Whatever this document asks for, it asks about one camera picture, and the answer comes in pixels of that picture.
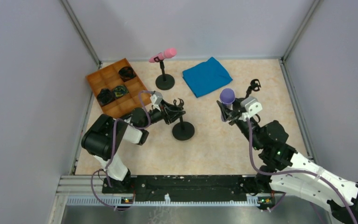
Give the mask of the yellow-green bundle in tray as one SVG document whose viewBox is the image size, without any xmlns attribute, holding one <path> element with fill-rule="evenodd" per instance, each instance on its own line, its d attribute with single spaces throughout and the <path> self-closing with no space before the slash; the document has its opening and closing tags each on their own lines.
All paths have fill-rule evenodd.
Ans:
<svg viewBox="0 0 358 224">
<path fill-rule="evenodd" d="M 118 85 L 112 89 L 112 95 L 115 100 L 122 98 L 129 93 L 125 85 Z"/>
</svg>

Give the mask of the purple microphone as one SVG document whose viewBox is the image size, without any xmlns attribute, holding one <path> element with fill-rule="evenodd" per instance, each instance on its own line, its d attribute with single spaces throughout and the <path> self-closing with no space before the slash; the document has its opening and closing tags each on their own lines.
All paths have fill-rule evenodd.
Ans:
<svg viewBox="0 0 358 224">
<path fill-rule="evenodd" d="M 231 107 L 233 102 L 235 101 L 235 92 L 231 88 L 225 88 L 220 93 L 220 102 L 227 106 Z"/>
</svg>

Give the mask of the orange compartment tray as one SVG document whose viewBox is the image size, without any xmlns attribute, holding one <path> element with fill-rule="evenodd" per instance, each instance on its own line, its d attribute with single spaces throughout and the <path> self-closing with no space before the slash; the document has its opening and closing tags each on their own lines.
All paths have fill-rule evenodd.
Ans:
<svg viewBox="0 0 358 224">
<path fill-rule="evenodd" d="M 121 59 L 86 76 L 102 112 L 113 118 L 149 105 L 150 94 L 127 59 Z"/>
</svg>

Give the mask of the black item in tray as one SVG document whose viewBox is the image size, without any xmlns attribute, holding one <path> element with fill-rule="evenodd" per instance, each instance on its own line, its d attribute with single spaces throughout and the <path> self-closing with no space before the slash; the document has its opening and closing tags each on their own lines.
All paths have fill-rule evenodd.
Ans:
<svg viewBox="0 0 358 224">
<path fill-rule="evenodd" d="M 118 74 L 123 82 L 130 81 L 131 79 L 134 79 L 137 76 L 134 69 L 131 66 L 122 67 L 118 71 Z"/>
</svg>

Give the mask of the blue folded cloth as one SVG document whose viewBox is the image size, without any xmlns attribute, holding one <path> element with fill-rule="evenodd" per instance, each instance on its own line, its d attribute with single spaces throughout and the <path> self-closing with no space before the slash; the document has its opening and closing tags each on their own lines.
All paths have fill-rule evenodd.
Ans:
<svg viewBox="0 0 358 224">
<path fill-rule="evenodd" d="M 233 80 L 229 72 L 214 57 L 184 70 L 182 75 L 196 98 L 207 95 Z"/>
</svg>

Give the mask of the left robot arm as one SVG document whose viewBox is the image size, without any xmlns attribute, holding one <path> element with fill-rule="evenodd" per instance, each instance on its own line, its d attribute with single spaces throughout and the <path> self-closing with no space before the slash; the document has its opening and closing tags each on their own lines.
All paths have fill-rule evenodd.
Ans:
<svg viewBox="0 0 358 224">
<path fill-rule="evenodd" d="M 159 121 L 169 125 L 184 114 L 184 100 L 180 98 L 172 104 L 161 100 L 148 111 L 136 107 L 121 119 L 102 114 L 83 136 L 81 146 L 100 162 L 110 187 L 125 186 L 131 172 L 117 154 L 121 142 L 141 146 L 148 138 L 148 126 Z"/>
</svg>

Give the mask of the black mic stand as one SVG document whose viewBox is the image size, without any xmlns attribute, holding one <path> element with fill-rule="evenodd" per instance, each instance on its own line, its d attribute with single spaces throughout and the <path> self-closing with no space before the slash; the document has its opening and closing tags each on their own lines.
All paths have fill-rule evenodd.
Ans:
<svg viewBox="0 0 358 224">
<path fill-rule="evenodd" d="M 195 128 L 190 122 L 184 121 L 183 116 L 186 114 L 184 111 L 184 100 L 178 98 L 179 104 L 176 104 L 176 100 L 173 101 L 174 105 L 181 109 L 182 114 L 179 116 L 179 123 L 175 124 L 172 129 L 172 135 L 175 139 L 185 141 L 191 139 L 195 134 Z"/>
<path fill-rule="evenodd" d="M 253 79 L 250 82 L 250 85 L 248 86 L 247 90 L 246 90 L 246 96 L 244 98 L 242 98 L 243 100 L 245 100 L 246 98 L 248 98 L 252 92 L 257 92 L 261 89 L 261 83 L 259 79 Z"/>
<path fill-rule="evenodd" d="M 172 75 L 165 73 L 164 60 L 158 56 L 152 58 L 154 62 L 159 63 L 161 69 L 161 75 L 155 80 L 155 85 L 158 89 L 166 91 L 171 89 L 175 85 L 175 79 Z"/>
</svg>

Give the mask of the black bundle in tray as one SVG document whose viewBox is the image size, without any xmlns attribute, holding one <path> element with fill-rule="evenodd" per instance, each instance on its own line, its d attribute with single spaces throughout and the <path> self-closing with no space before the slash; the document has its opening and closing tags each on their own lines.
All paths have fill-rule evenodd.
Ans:
<svg viewBox="0 0 358 224">
<path fill-rule="evenodd" d="M 96 99 L 101 107 L 106 106 L 115 101 L 112 91 L 108 88 L 102 88 Z"/>
</svg>

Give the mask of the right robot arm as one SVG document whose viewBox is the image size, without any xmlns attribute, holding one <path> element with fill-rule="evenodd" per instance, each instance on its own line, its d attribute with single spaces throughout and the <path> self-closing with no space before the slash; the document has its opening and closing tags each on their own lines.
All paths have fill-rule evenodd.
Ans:
<svg viewBox="0 0 358 224">
<path fill-rule="evenodd" d="M 286 143 L 288 134 L 276 120 L 259 126 L 257 99 L 229 108 L 217 101 L 224 122 L 236 125 L 248 140 L 252 168 L 263 185 L 288 193 L 328 211 L 344 224 L 358 224 L 358 182 L 333 174 Z"/>
</svg>

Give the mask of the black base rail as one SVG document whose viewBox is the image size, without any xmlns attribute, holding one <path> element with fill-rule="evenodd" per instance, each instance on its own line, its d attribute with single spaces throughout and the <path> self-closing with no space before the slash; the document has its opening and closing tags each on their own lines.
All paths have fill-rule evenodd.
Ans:
<svg viewBox="0 0 358 224">
<path fill-rule="evenodd" d="M 137 175 L 104 179 L 103 194 L 129 194 L 136 202 L 240 202 L 272 189 L 254 175 Z"/>
</svg>

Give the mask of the pink microphone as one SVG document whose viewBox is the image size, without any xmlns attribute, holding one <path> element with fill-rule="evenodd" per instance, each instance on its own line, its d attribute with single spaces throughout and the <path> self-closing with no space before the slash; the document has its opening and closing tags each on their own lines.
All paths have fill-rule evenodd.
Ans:
<svg viewBox="0 0 358 224">
<path fill-rule="evenodd" d="M 177 50 L 175 48 L 168 48 L 158 54 L 156 54 L 155 56 L 152 56 L 149 59 L 150 63 L 159 63 L 160 61 L 163 61 L 165 59 L 170 59 L 175 57 L 177 54 Z"/>
</svg>

